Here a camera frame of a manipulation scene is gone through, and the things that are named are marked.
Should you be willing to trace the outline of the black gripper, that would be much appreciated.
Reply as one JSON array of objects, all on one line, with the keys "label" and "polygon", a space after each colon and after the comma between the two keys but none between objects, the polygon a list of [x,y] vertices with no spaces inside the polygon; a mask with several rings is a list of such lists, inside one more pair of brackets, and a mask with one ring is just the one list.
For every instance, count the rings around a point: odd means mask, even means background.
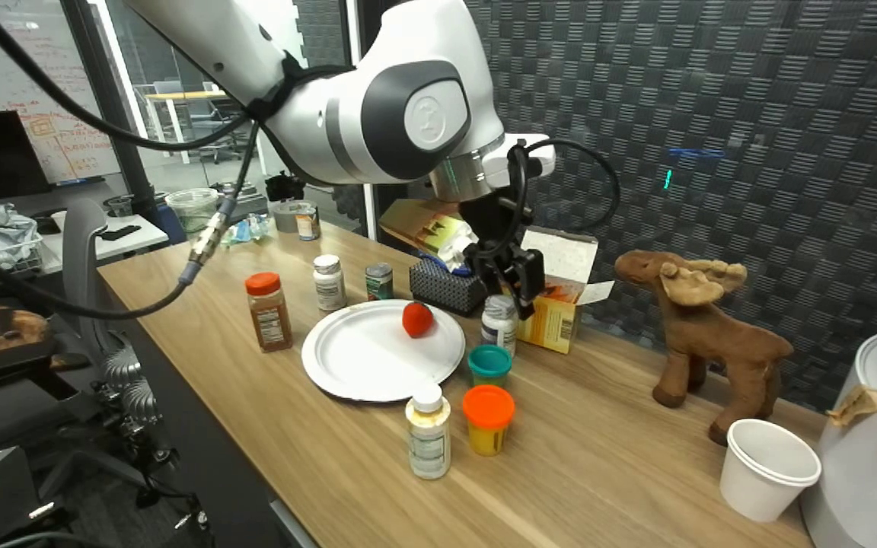
[{"label": "black gripper", "polygon": [[[503,295],[497,264],[508,264],[520,247],[520,231],[533,222],[533,211],[503,193],[484,195],[477,200],[463,200],[459,215],[476,233],[466,247],[466,261],[477,277],[484,295]],[[518,316],[533,314],[536,295],[544,288],[544,258],[538,248],[522,248],[518,256]]]}]

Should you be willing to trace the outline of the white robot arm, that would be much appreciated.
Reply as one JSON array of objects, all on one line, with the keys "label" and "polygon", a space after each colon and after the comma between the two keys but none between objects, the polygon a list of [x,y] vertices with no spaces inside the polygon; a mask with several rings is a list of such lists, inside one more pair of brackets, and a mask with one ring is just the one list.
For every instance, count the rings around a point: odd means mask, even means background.
[{"label": "white robot arm", "polygon": [[466,264],[528,314],[544,258],[520,242],[522,182],[555,167],[511,134],[466,0],[399,0],[351,66],[299,65],[256,0],[127,0],[127,5],[264,131],[308,182],[420,182],[473,227]]}]

